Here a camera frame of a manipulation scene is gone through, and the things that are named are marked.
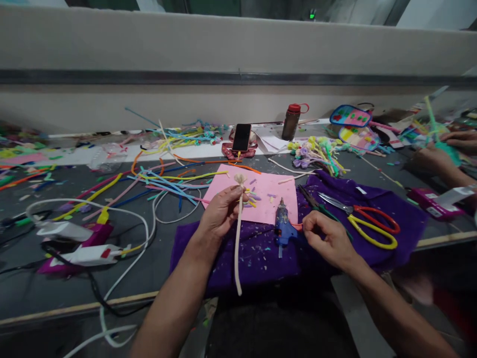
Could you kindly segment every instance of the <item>table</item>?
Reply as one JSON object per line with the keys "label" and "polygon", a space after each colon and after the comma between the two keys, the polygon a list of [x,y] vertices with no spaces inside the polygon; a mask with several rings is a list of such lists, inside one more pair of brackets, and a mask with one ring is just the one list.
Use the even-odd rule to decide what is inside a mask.
{"label": "table", "polygon": [[[394,180],[399,181],[403,186],[409,187],[429,187],[422,179],[403,170],[403,163],[410,156],[409,150],[402,150],[388,155],[386,158],[366,155],[366,160],[382,169],[382,172],[389,175]],[[289,174],[284,169],[272,164],[267,160],[272,157],[278,163],[292,169],[292,156],[290,154],[278,154],[274,156],[256,156],[246,159],[243,164],[251,166],[262,172],[274,174]],[[222,160],[222,157],[207,160]],[[346,178],[353,179],[358,183],[376,186],[393,190],[400,197],[405,199],[405,190],[397,184],[385,178],[381,172],[374,169],[364,160],[351,153],[342,153],[339,156],[340,163],[351,171],[346,174]],[[388,166],[386,163],[400,161],[401,165]],[[158,165],[158,162],[141,163],[144,168]],[[120,171],[129,168],[130,163],[124,163]],[[196,170],[196,175],[209,173],[217,169],[219,164],[207,164],[192,167]],[[179,174],[184,170],[171,172]],[[49,198],[74,198],[82,191],[97,184],[95,176],[86,166],[77,166],[74,169],[59,169],[53,172],[53,178],[58,181],[67,180],[63,185],[52,184],[36,193],[39,197],[31,196],[24,201],[19,198],[31,194],[31,184],[21,184],[19,186],[0,191],[0,202],[3,211],[0,218],[14,216],[24,211],[31,203]],[[296,180],[296,184],[304,184],[307,177]],[[115,198],[120,194],[131,181],[124,181],[116,184],[107,192],[100,195],[95,201],[105,204],[105,198]],[[137,185],[131,192],[126,194],[125,199],[139,194],[146,189],[142,185]],[[132,201],[122,208],[134,211],[143,215],[148,224],[152,223],[151,201],[140,198]],[[169,221],[178,218],[178,198],[167,195],[158,207],[158,213],[162,220]],[[44,210],[45,207],[37,207],[36,210]],[[185,215],[192,209],[192,204],[184,200],[182,204],[182,214]],[[197,210],[176,224],[158,225],[156,236],[142,259],[135,265],[131,272],[121,281],[111,295],[110,304],[118,309],[137,307],[144,302],[151,301],[157,295],[158,290],[166,281],[169,274],[170,253],[173,246],[173,239],[178,225],[188,224],[200,219],[203,207]],[[83,214],[76,214],[72,219],[75,223],[83,223]],[[132,216],[123,213],[110,212],[110,219],[114,226],[111,235],[120,246],[132,244],[132,246],[142,243],[145,239],[144,226],[140,221]],[[25,228],[9,230],[3,234],[2,238],[11,237]],[[452,242],[462,242],[474,240],[477,237],[474,219],[470,216],[461,216],[453,223],[441,223],[429,219],[423,239],[419,243],[418,249],[426,249],[436,245],[446,245]],[[40,260],[44,257],[39,248],[41,238],[32,232],[23,238],[11,242],[11,245],[0,249],[0,270],[9,267],[24,265],[29,262]],[[99,287],[103,295],[131,264],[131,258],[110,266],[101,267],[94,270]],[[37,324],[44,324],[46,321],[67,320],[72,317],[85,317],[96,315],[99,304],[95,301],[91,292],[89,281],[85,275],[72,277],[71,279],[59,279],[50,276],[34,274],[31,271],[21,270],[0,276],[0,332],[14,329],[34,328]]]}

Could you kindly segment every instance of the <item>hot glue gun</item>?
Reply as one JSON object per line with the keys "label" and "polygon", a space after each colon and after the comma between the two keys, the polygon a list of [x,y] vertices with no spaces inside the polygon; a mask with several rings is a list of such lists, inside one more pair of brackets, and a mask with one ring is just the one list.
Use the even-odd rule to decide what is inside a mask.
{"label": "hot glue gun", "polygon": [[283,248],[288,245],[290,239],[298,240],[307,244],[307,240],[303,235],[302,230],[297,230],[288,220],[288,210],[283,202],[280,200],[280,205],[277,207],[277,215],[275,218],[275,235],[278,243],[278,258],[283,256]]}

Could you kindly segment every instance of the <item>purple cloth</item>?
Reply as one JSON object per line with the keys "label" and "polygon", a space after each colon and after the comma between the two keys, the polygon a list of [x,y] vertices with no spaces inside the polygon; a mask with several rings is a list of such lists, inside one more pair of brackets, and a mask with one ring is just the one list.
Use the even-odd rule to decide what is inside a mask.
{"label": "purple cloth", "polygon": [[[356,189],[361,187],[366,195]],[[323,203],[335,215],[353,236],[353,246],[366,262],[376,271],[384,271],[404,265],[420,240],[427,223],[427,214],[419,208],[399,198],[389,190],[356,184],[350,179],[335,179],[323,171],[319,176],[309,176],[307,191],[318,203]],[[326,203],[317,192],[327,194],[346,205],[370,206],[382,210],[392,217],[401,231],[394,235],[398,242],[395,250],[380,249],[366,241],[347,220],[347,214],[333,205]],[[297,190],[298,217],[302,221],[310,211],[308,202]],[[385,219],[374,213],[374,218],[389,226]],[[199,223],[179,226],[177,228],[172,249],[170,272],[174,270],[182,256],[187,243],[197,229]],[[361,226],[373,239],[389,243],[387,238],[369,228]],[[210,297],[225,291],[235,290],[234,282],[234,245],[237,225],[224,237],[224,242],[207,285],[206,296]],[[320,255],[307,244],[290,241],[283,250],[283,258],[278,258],[278,247],[275,243],[274,226],[242,222],[240,233],[238,271],[242,287],[276,282],[285,277],[298,275],[303,271],[317,271],[322,275],[336,272]]]}

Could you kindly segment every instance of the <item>hand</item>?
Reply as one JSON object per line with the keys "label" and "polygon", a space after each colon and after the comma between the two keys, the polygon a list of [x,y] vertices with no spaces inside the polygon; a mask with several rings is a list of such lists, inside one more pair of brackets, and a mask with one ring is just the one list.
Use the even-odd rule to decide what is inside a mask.
{"label": "hand", "polygon": [[[325,240],[316,234],[320,230],[326,234]],[[354,251],[344,226],[318,211],[314,210],[303,218],[303,233],[310,246],[336,268],[347,272],[364,262]]]}
{"label": "hand", "polygon": [[451,132],[443,134],[440,138],[441,141],[456,147],[462,153],[477,154],[477,131]]}
{"label": "hand", "polygon": [[434,174],[454,171],[457,167],[451,157],[442,149],[436,148],[434,143],[429,143],[426,148],[414,153],[411,164],[419,169],[426,169]]}
{"label": "hand", "polygon": [[243,195],[243,202],[248,201],[248,196],[243,193],[244,191],[245,188],[236,185],[215,195],[205,209],[197,231],[213,238],[223,238],[239,217],[240,195]]}

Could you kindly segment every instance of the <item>gray table surface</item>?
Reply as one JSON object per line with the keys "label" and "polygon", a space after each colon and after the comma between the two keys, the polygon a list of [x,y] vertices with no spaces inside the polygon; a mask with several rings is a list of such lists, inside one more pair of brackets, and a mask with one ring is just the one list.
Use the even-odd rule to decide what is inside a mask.
{"label": "gray table surface", "polygon": [[[399,181],[404,186],[409,187],[428,187],[428,185],[415,175],[403,170],[403,164],[410,156],[410,151],[403,150],[388,155],[387,158],[366,155],[366,159],[375,166],[382,169],[384,173]],[[279,154],[271,156],[280,164],[292,169],[292,159],[290,154]],[[372,168],[368,163],[356,157],[351,153],[342,153],[339,156],[340,163],[351,172],[346,174],[346,178],[353,179],[364,185],[376,186],[384,189],[393,190],[402,198],[405,198],[405,191],[385,178],[379,171]],[[398,166],[388,166],[386,163],[401,161]],[[265,156],[256,156],[252,159],[244,160],[244,165],[251,166],[262,172],[274,174],[289,174],[282,168],[272,164]],[[124,163],[121,171],[129,168],[130,163]],[[148,168],[158,165],[157,162],[141,163]],[[196,175],[209,173],[217,169],[218,164],[207,164],[193,167],[196,169]],[[183,170],[171,172],[170,175],[177,175]],[[36,193],[39,197],[31,196],[24,201],[19,198],[26,194],[31,194],[31,184],[21,184],[7,190],[0,191],[1,209],[0,218],[14,216],[25,210],[31,203],[49,199],[49,198],[75,198],[82,191],[97,184],[97,175],[90,172],[86,166],[77,166],[75,169],[59,169],[53,172],[53,178],[56,180],[68,180],[63,185],[50,185],[40,192]],[[207,179],[198,179],[195,183],[204,182]],[[296,184],[304,184],[307,178],[303,177],[297,180]],[[120,194],[131,181],[124,181],[116,184],[107,192],[101,194],[95,201],[105,204],[105,198],[115,198]],[[132,197],[146,190],[142,185],[133,188],[125,198]],[[146,201],[146,195],[122,208],[134,211],[143,215],[148,224],[152,223],[151,201]],[[35,210],[44,210],[47,208],[56,208],[61,203],[55,205],[38,206]],[[192,204],[187,200],[183,201],[182,213],[188,213],[192,209]],[[157,291],[164,284],[169,273],[170,254],[173,246],[173,238],[178,225],[192,223],[200,219],[204,209],[202,206],[184,220],[175,224],[159,224],[157,233],[152,244],[135,267],[126,275],[118,287],[113,291],[110,298],[120,298],[141,293]],[[173,195],[167,195],[158,207],[158,216],[165,221],[178,218],[178,198]],[[72,222],[77,224],[84,223],[81,218],[84,214],[76,214]],[[132,215],[110,212],[110,219],[114,225],[115,237],[117,234],[133,226],[129,232],[120,236],[117,240],[121,246],[132,244],[133,246],[142,243],[145,239],[145,230],[143,225],[138,225],[140,220]],[[442,236],[460,231],[472,231],[475,229],[474,220],[470,216],[461,216],[452,224],[440,223],[429,219],[423,239]],[[1,235],[0,241],[21,232],[25,227],[13,229]],[[44,257],[39,248],[41,238],[32,232],[19,240],[13,241],[10,245],[0,248],[0,270],[24,265],[29,262],[40,260]],[[127,259],[115,265],[102,267],[94,270],[99,287],[103,295],[118,279],[123,271],[131,264],[132,259]],[[28,270],[20,270],[3,274],[0,276],[0,320],[14,318],[23,315],[45,312],[59,308],[71,307],[86,303],[95,302],[91,292],[89,281],[85,275],[75,276],[71,279],[55,278],[47,275],[35,274]]]}

